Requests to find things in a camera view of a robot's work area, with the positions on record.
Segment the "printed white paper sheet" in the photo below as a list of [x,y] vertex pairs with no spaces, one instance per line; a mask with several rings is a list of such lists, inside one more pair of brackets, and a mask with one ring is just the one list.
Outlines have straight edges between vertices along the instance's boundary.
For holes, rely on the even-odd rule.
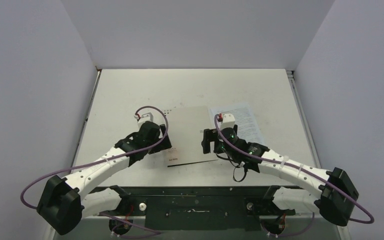
[[216,114],[232,114],[235,118],[235,123],[238,125],[237,135],[239,138],[247,142],[261,145],[266,144],[251,106],[247,102],[211,107],[208,112],[212,124],[214,123],[214,116]]

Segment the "cream and black file folder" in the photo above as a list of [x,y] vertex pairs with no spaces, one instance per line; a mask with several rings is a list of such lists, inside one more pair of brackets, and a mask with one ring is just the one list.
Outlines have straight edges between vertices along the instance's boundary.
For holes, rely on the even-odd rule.
[[201,142],[205,129],[209,129],[209,111],[206,106],[193,106],[163,110],[168,120],[168,137],[172,147],[164,151],[168,167],[216,161],[214,153],[203,153]]

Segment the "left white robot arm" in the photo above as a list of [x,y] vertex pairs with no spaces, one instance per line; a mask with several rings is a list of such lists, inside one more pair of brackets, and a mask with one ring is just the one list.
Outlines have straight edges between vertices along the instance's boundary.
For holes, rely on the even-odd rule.
[[145,120],[139,121],[138,127],[138,131],[116,142],[99,160],[65,177],[53,175],[47,180],[36,211],[59,235],[71,232],[86,217],[106,211],[121,216],[129,210],[129,194],[121,187],[94,190],[146,155],[172,147],[168,124]]

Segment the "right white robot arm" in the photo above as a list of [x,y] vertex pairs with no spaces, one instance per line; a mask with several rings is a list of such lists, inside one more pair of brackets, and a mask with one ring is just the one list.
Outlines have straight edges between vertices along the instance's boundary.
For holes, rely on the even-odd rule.
[[204,129],[201,142],[204,154],[224,153],[244,170],[278,177],[297,188],[276,186],[262,207],[270,215],[278,211],[319,213],[328,222],[345,227],[352,220],[359,193],[348,174],[340,168],[326,170],[291,160],[267,146],[247,142],[237,136],[237,127]]

